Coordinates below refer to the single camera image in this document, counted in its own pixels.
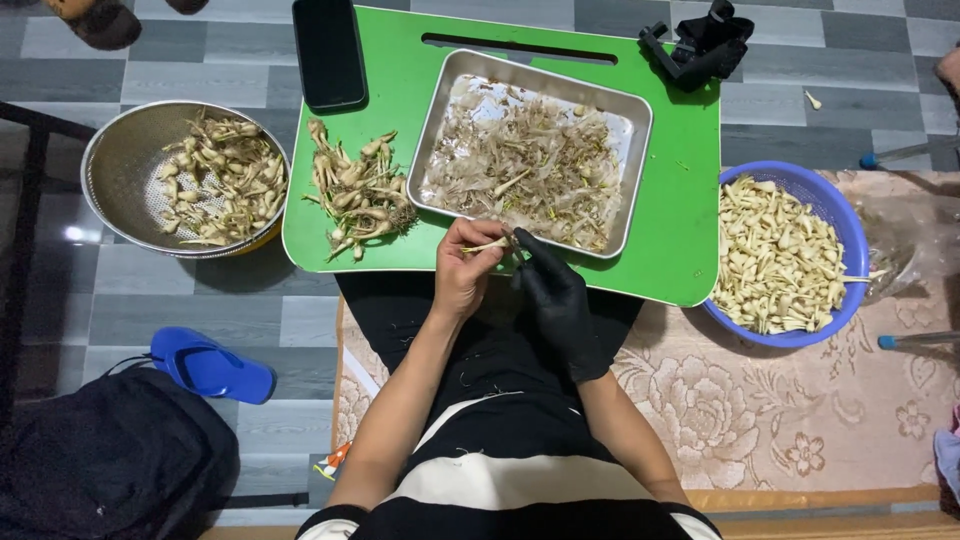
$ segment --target black phone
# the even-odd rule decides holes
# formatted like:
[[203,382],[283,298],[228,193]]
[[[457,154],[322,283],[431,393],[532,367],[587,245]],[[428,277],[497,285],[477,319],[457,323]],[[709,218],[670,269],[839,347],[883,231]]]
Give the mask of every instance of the black phone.
[[294,34],[303,101],[314,114],[367,104],[367,75],[350,0],[297,0]]

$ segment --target blue flip-flop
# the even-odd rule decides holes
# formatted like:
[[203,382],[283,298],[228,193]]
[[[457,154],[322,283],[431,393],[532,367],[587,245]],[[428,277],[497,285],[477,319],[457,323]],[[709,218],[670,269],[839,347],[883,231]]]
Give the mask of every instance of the blue flip-flop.
[[150,341],[154,366],[195,394],[262,404],[276,389],[269,366],[231,353],[198,331],[166,327]]

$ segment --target blue plastic basket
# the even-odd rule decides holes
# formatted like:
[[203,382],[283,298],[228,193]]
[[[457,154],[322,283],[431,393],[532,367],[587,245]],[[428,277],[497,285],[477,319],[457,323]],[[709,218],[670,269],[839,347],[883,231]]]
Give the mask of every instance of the blue plastic basket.
[[[793,195],[801,203],[813,206],[813,213],[833,226],[837,238],[844,246],[843,263],[847,265],[848,276],[866,276],[870,270],[870,256],[867,250],[867,237],[863,234],[860,219],[840,190],[817,173],[792,163],[782,161],[755,161],[734,167],[720,174],[720,184],[730,184],[741,174],[751,174],[758,182],[773,181],[784,191]],[[839,332],[853,317],[867,284],[847,283],[847,294],[840,309],[830,312],[833,321],[822,330],[807,332],[788,331],[775,335],[762,335],[736,325],[712,301],[704,302],[710,315],[736,335],[771,347],[805,347],[823,341]]]

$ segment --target hand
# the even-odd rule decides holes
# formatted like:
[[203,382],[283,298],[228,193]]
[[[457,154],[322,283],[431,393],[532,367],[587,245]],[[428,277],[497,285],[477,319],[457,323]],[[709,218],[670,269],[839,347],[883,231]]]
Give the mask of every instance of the hand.
[[503,258],[503,248],[479,253],[461,248],[482,246],[503,237],[499,221],[470,221],[458,217],[437,246],[437,283],[433,311],[458,322],[476,312],[487,291],[487,273]]
[[534,305],[540,333],[566,363],[574,382],[603,377],[613,358],[600,353],[587,305],[586,282],[530,233],[516,228],[514,234],[531,255],[516,272]]

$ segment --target black bag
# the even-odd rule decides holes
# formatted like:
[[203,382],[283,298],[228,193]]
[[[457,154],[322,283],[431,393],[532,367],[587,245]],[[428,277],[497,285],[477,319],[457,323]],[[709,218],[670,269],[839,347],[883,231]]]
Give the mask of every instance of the black bag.
[[147,367],[19,405],[0,434],[0,538],[196,537],[239,470],[203,398]]

